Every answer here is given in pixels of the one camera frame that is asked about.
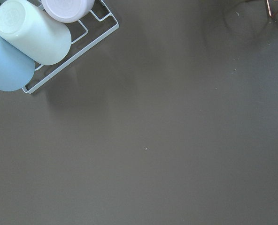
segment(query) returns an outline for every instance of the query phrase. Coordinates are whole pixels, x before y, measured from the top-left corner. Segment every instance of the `dark gray surface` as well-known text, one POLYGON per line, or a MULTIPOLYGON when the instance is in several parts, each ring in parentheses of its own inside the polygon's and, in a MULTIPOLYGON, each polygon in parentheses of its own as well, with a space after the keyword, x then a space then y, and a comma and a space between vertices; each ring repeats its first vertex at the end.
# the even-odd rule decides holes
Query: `dark gray surface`
POLYGON ((0 91, 0 225, 278 225, 278 18, 105 2, 119 30, 0 91))

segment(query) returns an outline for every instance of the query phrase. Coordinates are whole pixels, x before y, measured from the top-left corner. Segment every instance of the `light blue cup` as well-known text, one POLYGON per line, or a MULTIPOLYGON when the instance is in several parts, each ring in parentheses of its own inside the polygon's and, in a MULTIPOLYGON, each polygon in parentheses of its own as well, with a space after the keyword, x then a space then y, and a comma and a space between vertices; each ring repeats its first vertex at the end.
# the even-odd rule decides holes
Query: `light blue cup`
POLYGON ((33 77, 35 62, 0 37, 0 90, 14 91, 33 77))

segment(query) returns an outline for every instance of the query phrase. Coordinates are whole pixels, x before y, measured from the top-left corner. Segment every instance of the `white cup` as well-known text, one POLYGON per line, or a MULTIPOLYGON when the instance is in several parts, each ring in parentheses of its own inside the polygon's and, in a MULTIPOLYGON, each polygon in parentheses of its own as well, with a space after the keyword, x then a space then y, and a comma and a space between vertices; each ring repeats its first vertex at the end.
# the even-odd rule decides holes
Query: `white cup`
POLYGON ((27 0, 7 0, 0 6, 0 36, 42 65, 61 61, 71 46, 67 26, 27 0))
POLYGON ((42 0, 42 5, 55 20, 72 23, 92 9, 94 0, 42 0))

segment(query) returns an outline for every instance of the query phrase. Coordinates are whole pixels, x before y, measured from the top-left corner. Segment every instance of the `cup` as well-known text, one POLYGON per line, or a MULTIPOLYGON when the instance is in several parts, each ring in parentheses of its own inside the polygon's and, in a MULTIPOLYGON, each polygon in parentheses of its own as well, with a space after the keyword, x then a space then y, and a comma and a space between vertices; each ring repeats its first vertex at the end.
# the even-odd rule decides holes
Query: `cup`
POLYGON ((2 4, 2 3, 5 2, 5 1, 7 1, 7 0, 0 0, 0 4, 2 4))
POLYGON ((0 90, 14 91, 33 77, 35 62, 0 37, 0 90))
POLYGON ((42 5, 55 20, 72 23, 92 9, 94 0, 42 0, 42 5))
POLYGON ((27 0, 0 6, 0 36, 42 65, 61 61, 71 46, 67 26, 27 0))

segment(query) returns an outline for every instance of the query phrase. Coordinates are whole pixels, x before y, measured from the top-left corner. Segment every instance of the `white wire rack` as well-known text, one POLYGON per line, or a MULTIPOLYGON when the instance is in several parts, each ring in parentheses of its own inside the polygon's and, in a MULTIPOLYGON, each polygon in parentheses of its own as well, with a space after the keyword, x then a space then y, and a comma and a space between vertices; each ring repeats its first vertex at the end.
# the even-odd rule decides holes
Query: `white wire rack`
MULTIPOLYGON (((28 85, 22 87, 22 90, 25 93, 28 94, 32 94, 34 91, 36 91, 38 88, 40 88, 43 84, 45 84, 47 81, 49 81, 51 78, 53 78, 55 75, 57 75, 61 70, 63 70, 65 67, 67 67, 70 63, 72 63, 74 60, 76 60, 78 57, 80 57, 82 54, 84 54, 85 52, 87 52, 90 48, 92 48, 93 46, 95 46, 97 43, 99 43, 101 40, 103 40, 104 38, 106 38, 108 35, 110 35, 111 33, 113 33, 115 30, 117 30, 119 28, 119 24, 117 19, 114 17, 114 15, 112 14, 112 12, 109 10, 109 8, 107 7, 107 5, 103 2, 103 0, 99 0, 101 2, 101 4, 106 8, 107 10, 107 14, 102 17, 99 18, 92 10, 90 11, 90 13, 94 16, 94 18, 98 21, 98 22, 102 22, 105 19, 107 19, 108 17, 112 17, 115 20, 115 25, 112 26, 110 29, 108 29, 107 31, 105 31, 103 34, 101 34, 99 37, 97 37, 95 40, 93 40, 92 42, 90 42, 87 46, 85 46, 84 48, 82 48, 81 50, 79 50, 76 54, 74 54, 73 56, 71 56, 69 59, 67 59, 66 61, 64 61, 60 66, 58 66, 54 71, 52 71, 51 73, 49 73, 47 76, 45 76, 43 79, 41 79, 40 81, 38 81, 34 86, 32 86, 31 88, 27 88, 28 85)), ((39 5, 39 8, 44 10, 42 4, 39 5)), ((80 39, 84 38, 85 36, 88 35, 89 31, 88 28, 81 22, 81 20, 78 20, 78 23, 84 28, 84 33, 79 36, 78 38, 76 38, 74 41, 71 42, 71 44, 75 44, 76 42, 78 42, 80 39)), ((40 70, 42 67, 44 67, 44 65, 39 65, 35 71, 40 70)))

